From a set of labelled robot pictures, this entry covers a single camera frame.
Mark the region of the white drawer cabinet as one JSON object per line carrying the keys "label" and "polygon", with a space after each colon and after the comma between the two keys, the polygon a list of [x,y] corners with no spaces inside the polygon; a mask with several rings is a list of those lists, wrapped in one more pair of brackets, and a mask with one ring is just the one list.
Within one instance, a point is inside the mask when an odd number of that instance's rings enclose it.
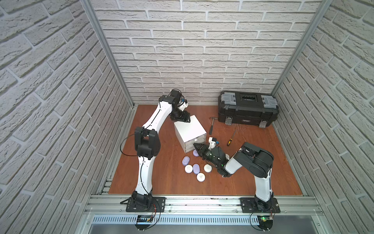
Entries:
{"label": "white drawer cabinet", "polygon": [[177,121],[174,123],[176,136],[185,153],[193,151],[194,143],[206,142],[206,131],[195,115],[190,116],[190,122]]}

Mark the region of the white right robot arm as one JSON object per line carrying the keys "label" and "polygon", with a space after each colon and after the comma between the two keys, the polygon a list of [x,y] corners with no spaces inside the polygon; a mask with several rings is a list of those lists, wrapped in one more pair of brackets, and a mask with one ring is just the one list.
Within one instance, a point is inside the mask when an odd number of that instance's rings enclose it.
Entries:
{"label": "white right robot arm", "polygon": [[245,142],[231,158],[226,157],[221,147],[209,148],[207,144],[194,143],[199,156],[211,163],[223,177],[230,177],[240,168],[247,169],[255,177],[256,202],[268,205],[273,197],[271,173],[274,156],[258,146]]}

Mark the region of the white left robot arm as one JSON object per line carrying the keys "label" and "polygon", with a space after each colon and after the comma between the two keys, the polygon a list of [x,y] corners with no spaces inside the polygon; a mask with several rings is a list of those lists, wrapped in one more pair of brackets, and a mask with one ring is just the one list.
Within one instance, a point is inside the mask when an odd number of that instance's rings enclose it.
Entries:
{"label": "white left robot arm", "polygon": [[135,129],[135,150],[139,159],[138,183],[135,192],[140,195],[152,193],[152,173],[155,157],[161,149],[159,130],[170,116],[172,121],[191,121],[190,113],[185,110],[188,102],[179,89],[172,89],[168,95],[159,98],[158,105],[150,119]]}

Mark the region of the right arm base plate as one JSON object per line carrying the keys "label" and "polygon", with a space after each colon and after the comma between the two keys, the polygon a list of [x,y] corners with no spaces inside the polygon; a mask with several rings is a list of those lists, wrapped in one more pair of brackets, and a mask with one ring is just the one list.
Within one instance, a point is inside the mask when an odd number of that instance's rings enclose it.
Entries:
{"label": "right arm base plate", "polygon": [[243,213],[280,213],[279,203],[276,198],[271,197],[269,201],[264,202],[257,197],[240,198]]}

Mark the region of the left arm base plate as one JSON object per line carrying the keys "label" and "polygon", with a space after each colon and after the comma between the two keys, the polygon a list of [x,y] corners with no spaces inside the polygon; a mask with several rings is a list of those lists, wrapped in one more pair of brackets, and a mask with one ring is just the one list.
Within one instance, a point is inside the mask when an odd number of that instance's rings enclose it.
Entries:
{"label": "left arm base plate", "polygon": [[163,213],[165,210],[166,197],[149,197],[145,202],[137,201],[130,197],[120,202],[126,205],[128,213],[154,212]]}

